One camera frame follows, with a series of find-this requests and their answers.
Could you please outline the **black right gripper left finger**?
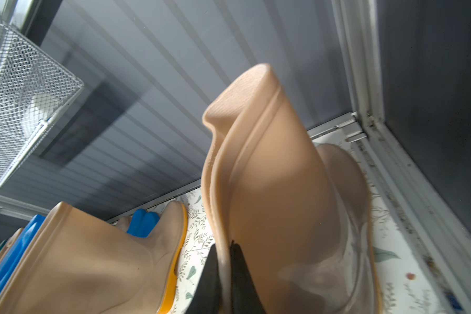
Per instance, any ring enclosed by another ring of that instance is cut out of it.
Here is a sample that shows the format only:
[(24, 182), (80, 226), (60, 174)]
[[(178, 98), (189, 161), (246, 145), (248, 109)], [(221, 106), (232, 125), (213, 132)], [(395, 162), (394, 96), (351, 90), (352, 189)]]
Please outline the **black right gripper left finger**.
[(221, 281), (218, 273), (217, 248), (213, 244), (186, 314), (217, 314), (221, 307)]

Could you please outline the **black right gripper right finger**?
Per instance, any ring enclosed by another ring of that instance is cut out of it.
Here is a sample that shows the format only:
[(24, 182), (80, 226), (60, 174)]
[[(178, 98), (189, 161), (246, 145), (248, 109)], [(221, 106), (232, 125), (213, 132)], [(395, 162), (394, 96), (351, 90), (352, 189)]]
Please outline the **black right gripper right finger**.
[(266, 313), (249, 273), (242, 249), (237, 243), (231, 243), (230, 258), (232, 312), (235, 314)]

